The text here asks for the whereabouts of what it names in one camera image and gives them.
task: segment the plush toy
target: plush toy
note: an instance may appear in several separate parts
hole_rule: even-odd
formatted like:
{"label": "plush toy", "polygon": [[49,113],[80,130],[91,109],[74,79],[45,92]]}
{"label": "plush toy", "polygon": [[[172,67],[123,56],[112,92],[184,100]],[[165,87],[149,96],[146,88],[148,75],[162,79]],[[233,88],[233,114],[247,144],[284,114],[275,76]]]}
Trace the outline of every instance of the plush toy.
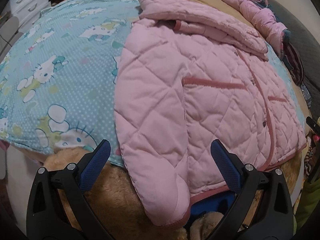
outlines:
{"label": "plush toy", "polygon": [[[61,170],[68,163],[77,163],[88,151],[81,148],[64,149],[50,155],[44,163],[49,170]],[[67,217],[74,228],[81,230],[68,204],[66,195],[59,191]],[[172,230],[154,226],[144,212],[127,171],[109,162],[85,197],[91,208],[117,240],[187,240],[184,228]],[[190,229],[190,240],[205,239],[222,218],[221,213],[209,212],[196,220]]]}

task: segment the polka dot pattern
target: polka dot pattern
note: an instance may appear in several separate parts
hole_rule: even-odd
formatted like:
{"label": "polka dot pattern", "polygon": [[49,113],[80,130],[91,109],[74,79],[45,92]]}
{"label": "polka dot pattern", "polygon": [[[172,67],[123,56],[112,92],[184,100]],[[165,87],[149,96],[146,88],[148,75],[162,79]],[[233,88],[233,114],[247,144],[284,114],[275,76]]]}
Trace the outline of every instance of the polka dot pattern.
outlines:
{"label": "polka dot pattern", "polygon": [[[68,132],[73,137],[67,143],[73,146],[89,136],[95,145],[107,139],[110,161],[123,166],[113,113],[116,64],[138,6],[137,0],[68,0],[42,12],[0,70],[0,81],[6,78],[0,108],[7,107],[8,115],[7,137],[0,139],[43,154],[52,154]],[[27,79],[31,85],[23,86]],[[31,90],[34,96],[27,100]],[[49,115],[52,105],[65,109],[65,114],[58,113],[65,123]],[[49,125],[53,121],[57,131]]]}

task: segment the jacket pocket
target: jacket pocket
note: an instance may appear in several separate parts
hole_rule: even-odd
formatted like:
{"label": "jacket pocket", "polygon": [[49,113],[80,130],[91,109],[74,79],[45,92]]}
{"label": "jacket pocket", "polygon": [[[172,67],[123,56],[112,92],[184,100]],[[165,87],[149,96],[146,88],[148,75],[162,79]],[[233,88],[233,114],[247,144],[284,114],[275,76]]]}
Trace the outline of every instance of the jacket pocket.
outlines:
{"label": "jacket pocket", "polygon": [[259,166],[265,162],[270,151],[268,127],[262,125],[265,109],[243,84],[185,77],[182,85],[191,193],[222,186],[223,178],[210,153],[215,139],[244,163]]}
{"label": "jacket pocket", "polygon": [[285,98],[268,96],[271,115],[275,126],[275,150],[269,166],[274,167],[278,163],[283,163],[294,157],[294,154],[300,149],[300,124],[296,122],[295,109],[292,109],[290,103]]}

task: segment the pink puffer jacket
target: pink puffer jacket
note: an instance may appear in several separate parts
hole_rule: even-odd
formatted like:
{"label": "pink puffer jacket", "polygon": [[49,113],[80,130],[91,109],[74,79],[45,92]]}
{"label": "pink puffer jacket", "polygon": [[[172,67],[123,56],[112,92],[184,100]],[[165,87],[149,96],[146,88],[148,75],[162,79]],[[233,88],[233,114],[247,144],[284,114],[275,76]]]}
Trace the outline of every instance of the pink puffer jacket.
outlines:
{"label": "pink puffer jacket", "polygon": [[180,227],[193,203],[227,189],[214,139],[265,170],[292,158],[305,137],[255,29],[187,0],[139,2],[118,71],[116,131],[146,214]]}
{"label": "pink puffer jacket", "polygon": [[283,36],[286,26],[276,21],[269,8],[260,8],[250,0],[222,0],[249,21],[273,47],[280,59],[283,58]]}

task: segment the pink quilted jacket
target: pink quilted jacket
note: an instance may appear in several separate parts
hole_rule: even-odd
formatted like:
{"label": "pink quilted jacket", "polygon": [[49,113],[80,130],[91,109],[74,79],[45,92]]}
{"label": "pink quilted jacket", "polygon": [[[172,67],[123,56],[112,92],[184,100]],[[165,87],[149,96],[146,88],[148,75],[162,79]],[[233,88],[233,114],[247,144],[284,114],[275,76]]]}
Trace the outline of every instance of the pink quilted jacket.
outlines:
{"label": "pink quilted jacket", "polygon": [[255,29],[187,0],[139,2],[118,71],[116,131],[146,214],[180,227],[193,203],[227,190],[214,139],[265,170],[292,158],[305,137]]}
{"label": "pink quilted jacket", "polygon": [[280,59],[283,57],[283,36],[286,26],[277,22],[269,8],[260,8],[250,0],[222,0],[239,11],[273,47]]}

